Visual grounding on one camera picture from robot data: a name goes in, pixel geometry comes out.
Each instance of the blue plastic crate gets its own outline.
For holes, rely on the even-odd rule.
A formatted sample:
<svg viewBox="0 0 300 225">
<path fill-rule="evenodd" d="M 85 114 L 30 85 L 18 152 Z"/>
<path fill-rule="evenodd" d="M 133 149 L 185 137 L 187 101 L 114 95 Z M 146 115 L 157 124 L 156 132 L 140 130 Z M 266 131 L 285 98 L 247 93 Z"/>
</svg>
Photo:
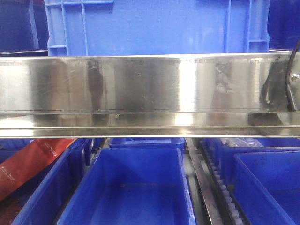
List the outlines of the blue plastic crate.
<svg viewBox="0 0 300 225">
<path fill-rule="evenodd" d="M 300 224 L 300 152 L 235 156 L 234 195 L 253 225 Z"/>
<path fill-rule="evenodd" d="M 234 155 L 247 152 L 270 152 L 300 149 L 298 138 L 256 138 L 264 147 L 228 147 L 219 138 L 215 142 L 215 158 L 218 160 L 218 168 L 224 184 L 235 183 Z"/>
<path fill-rule="evenodd" d="M 270 0 L 45 0 L 51 56 L 269 51 Z"/>
<path fill-rule="evenodd" d="M 30 144 L 33 139 L 0 139 L 0 150 L 16 150 Z"/>
<path fill-rule="evenodd" d="M 165 137 L 138 137 L 138 138 L 111 138 L 108 145 L 110 148 L 178 148 L 184 153 L 184 138 Z"/>
<path fill-rule="evenodd" d="M 49 37 L 44 5 L 32 0 L 3 0 L 0 53 L 46 49 Z"/>
<path fill-rule="evenodd" d="M 271 48 L 294 49 L 300 38 L 299 12 L 299 0 L 270 0 L 268 32 Z"/>
<path fill-rule="evenodd" d="M 195 225 L 179 149 L 99 153 L 58 225 Z"/>
<path fill-rule="evenodd" d="M 74 142 L 50 166 L 0 202 L 1 208 L 5 201 L 9 203 L 17 199 L 16 203 L 22 208 L 12 225 L 53 224 L 68 195 L 84 175 L 83 148 L 87 143 L 87 139 Z M 11 150 L 0 150 L 0 156 L 5 154 L 3 160 L 14 153 Z"/>
</svg>

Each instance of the bolt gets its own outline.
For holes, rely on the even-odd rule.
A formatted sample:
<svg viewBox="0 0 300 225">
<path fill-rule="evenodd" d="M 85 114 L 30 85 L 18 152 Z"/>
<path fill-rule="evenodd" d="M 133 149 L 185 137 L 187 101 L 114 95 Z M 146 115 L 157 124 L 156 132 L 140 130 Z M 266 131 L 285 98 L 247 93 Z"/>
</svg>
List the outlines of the bolt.
<svg viewBox="0 0 300 225">
<path fill-rule="evenodd" d="M 299 79 L 299 74 L 292 74 L 292 81 Z"/>
</svg>

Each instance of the red packaging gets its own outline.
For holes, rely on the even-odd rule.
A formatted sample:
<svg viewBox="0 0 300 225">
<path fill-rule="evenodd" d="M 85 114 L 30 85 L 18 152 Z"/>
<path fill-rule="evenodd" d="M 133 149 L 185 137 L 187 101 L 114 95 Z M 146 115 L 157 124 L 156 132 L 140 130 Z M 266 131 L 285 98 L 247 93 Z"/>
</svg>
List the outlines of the red packaging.
<svg viewBox="0 0 300 225">
<path fill-rule="evenodd" d="M 0 164 L 0 201 L 45 169 L 75 140 L 36 139 Z"/>
</svg>

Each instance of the plastic bag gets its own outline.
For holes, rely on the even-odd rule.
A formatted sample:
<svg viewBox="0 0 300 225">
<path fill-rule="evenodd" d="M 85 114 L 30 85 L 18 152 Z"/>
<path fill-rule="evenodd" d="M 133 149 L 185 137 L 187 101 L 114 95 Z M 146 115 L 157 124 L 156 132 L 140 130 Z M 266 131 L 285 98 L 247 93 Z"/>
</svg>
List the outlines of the plastic bag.
<svg viewBox="0 0 300 225">
<path fill-rule="evenodd" d="M 235 147 L 248 147 L 248 148 L 260 148 L 263 145 L 254 138 L 221 138 L 224 145 L 235 148 Z"/>
</svg>

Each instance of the metal support rail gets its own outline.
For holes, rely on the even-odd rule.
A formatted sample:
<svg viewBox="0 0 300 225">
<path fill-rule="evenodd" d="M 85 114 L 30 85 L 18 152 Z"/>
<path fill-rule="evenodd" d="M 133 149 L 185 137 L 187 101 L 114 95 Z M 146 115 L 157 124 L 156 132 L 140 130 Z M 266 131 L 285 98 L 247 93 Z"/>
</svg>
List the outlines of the metal support rail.
<svg viewBox="0 0 300 225">
<path fill-rule="evenodd" d="M 290 53 L 0 58 L 0 137 L 300 136 Z M 300 57 L 289 85 L 300 105 Z"/>
</svg>

